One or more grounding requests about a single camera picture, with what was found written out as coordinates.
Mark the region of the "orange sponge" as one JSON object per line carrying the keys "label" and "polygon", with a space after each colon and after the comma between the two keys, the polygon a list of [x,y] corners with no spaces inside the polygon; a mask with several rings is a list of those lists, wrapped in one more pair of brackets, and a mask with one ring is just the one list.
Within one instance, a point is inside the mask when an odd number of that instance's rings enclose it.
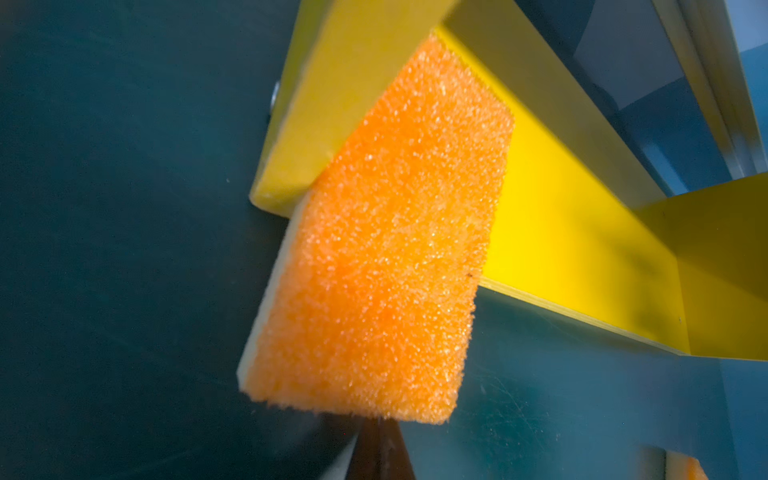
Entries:
{"label": "orange sponge", "polygon": [[700,462],[675,451],[665,453],[665,480],[708,480]]}
{"label": "orange sponge", "polygon": [[446,422],[514,119],[429,36],[300,201],[236,378],[298,410]]}

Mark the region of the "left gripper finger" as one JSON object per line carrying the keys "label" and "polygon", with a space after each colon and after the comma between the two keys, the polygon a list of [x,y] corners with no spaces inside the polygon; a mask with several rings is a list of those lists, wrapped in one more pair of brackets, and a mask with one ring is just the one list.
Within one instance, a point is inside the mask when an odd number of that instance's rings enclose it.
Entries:
{"label": "left gripper finger", "polygon": [[383,418],[363,421],[345,479],[416,479],[398,421]]}

